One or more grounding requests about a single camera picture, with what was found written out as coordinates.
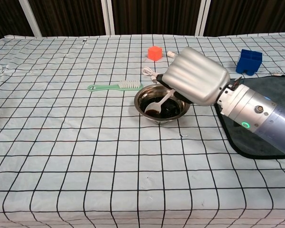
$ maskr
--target metal bowl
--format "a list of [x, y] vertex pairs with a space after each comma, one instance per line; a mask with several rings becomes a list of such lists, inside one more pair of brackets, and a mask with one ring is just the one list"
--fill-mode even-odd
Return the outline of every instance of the metal bowl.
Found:
[[156, 118], [150, 115], [147, 115], [144, 113], [144, 110], [146, 108], [146, 104], [149, 104], [154, 98], [164, 97], [169, 92], [169, 89], [164, 87], [161, 84], [154, 84], [149, 85], [144, 88], [142, 88], [135, 96], [134, 99], [134, 105], [136, 110], [146, 117], [147, 119], [157, 123], [157, 124], [166, 124], [168, 122], [171, 122], [173, 120], [177, 120], [183, 115], [185, 115], [190, 107], [190, 104], [176, 98], [175, 96], [170, 97], [169, 99], [172, 99], [175, 104], [176, 108], [179, 110], [179, 114], [176, 116], [170, 116], [169, 118]]

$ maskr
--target dark liquid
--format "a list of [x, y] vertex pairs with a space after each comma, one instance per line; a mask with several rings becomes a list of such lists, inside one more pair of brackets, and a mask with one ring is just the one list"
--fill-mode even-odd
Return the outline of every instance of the dark liquid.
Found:
[[[144, 111], [146, 107], [152, 102], [160, 102], [162, 99], [163, 99], [163, 96], [154, 97], [154, 98], [151, 98], [150, 100], [143, 101], [141, 103], [142, 111]], [[172, 118], [172, 117], [179, 115], [180, 113], [181, 113], [181, 109], [179, 105], [170, 98], [162, 104], [161, 113], [158, 113], [155, 110], [149, 110], [146, 112], [147, 115], [155, 117], [155, 118], [160, 118], [160, 119]]]

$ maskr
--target brush bristles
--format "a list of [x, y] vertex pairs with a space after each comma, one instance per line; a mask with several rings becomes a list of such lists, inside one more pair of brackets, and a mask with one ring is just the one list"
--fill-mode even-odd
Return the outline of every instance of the brush bristles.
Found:
[[118, 83], [121, 89], [136, 89], [141, 86], [140, 81], [121, 81]]

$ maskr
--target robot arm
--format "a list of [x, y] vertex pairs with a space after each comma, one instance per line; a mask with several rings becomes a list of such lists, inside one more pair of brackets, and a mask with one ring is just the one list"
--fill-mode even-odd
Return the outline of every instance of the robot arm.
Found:
[[285, 108], [245, 85], [232, 85], [228, 71], [186, 47], [165, 74], [164, 86], [202, 106], [221, 106], [221, 113], [285, 153]]

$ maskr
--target orange cube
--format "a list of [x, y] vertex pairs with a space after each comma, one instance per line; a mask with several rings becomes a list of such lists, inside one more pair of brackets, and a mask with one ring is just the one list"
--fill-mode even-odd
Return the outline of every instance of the orange cube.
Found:
[[162, 57], [162, 48], [158, 46], [153, 46], [148, 49], [148, 58], [157, 61]]

